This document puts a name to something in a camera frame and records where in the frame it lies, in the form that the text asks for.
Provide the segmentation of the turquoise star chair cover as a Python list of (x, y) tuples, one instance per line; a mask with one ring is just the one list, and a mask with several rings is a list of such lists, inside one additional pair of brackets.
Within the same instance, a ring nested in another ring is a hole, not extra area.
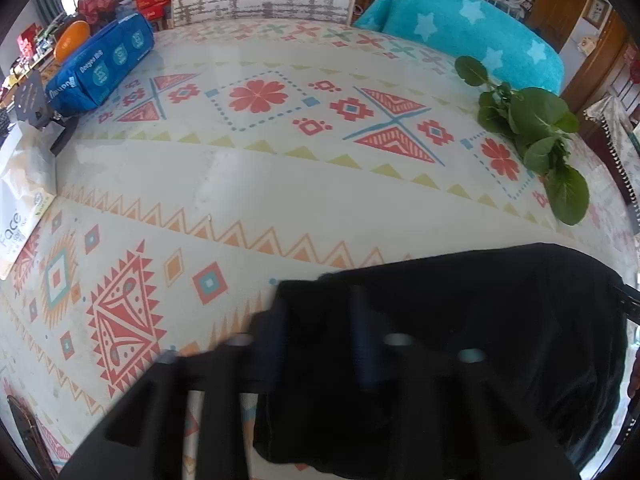
[(560, 56), (485, 0), (374, 0), (354, 26), (420, 42), (453, 58), (470, 56), (515, 89), (561, 92)]

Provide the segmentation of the green leafy vegetable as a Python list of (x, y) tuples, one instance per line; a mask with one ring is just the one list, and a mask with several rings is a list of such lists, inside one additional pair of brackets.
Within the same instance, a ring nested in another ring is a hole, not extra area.
[(567, 141), (579, 124), (567, 104), (541, 88), (496, 84), (472, 56), (456, 58), (454, 69), (468, 86), (486, 89), (478, 97), (478, 123), (512, 142), (524, 166), (541, 178), (555, 218), (567, 226), (581, 222), (590, 194), (586, 179), (568, 163)]

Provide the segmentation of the blue tissue pack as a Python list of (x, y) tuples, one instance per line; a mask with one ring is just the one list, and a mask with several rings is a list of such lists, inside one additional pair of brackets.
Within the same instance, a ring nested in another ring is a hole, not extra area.
[(142, 14), (111, 22), (66, 58), (47, 83), (49, 104), (63, 117), (95, 110), (153, 47), (153, 29)]

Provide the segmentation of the white face tissue box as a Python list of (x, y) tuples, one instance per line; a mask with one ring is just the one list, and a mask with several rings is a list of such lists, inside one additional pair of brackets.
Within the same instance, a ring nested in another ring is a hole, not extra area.
[(17, 122), (1, 145), (1, 278), (56, 196), (55, 156), (39, 129)]

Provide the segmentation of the black pants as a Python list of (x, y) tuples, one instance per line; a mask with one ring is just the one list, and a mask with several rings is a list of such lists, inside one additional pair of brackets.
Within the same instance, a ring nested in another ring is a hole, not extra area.
[(574, 479), (620, 403), (623, 287), (553, 244), (284, 281), (254, 449), (349, 479)]

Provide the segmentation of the patterned tablecloth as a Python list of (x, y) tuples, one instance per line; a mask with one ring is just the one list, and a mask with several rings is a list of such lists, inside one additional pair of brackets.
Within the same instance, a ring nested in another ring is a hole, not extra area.
[(477, 123), (450, 56), (346, 26), (165, 30), (56, 159), (58, 194), (1, 285), (1, 393), (55, 468), (163, 351), (212, 348), (279, 281), (555, 243), (637, 279), (622, 196), (570, 141), (590, 204), (554, 218)]

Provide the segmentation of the orange fruit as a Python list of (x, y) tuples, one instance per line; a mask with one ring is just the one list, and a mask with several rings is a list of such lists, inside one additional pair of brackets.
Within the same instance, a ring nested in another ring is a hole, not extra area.
[(91, 37), (91, 27), (86, 21), (74, 21), (65, 29), (54, 48), (54, 58), (63, 63)]

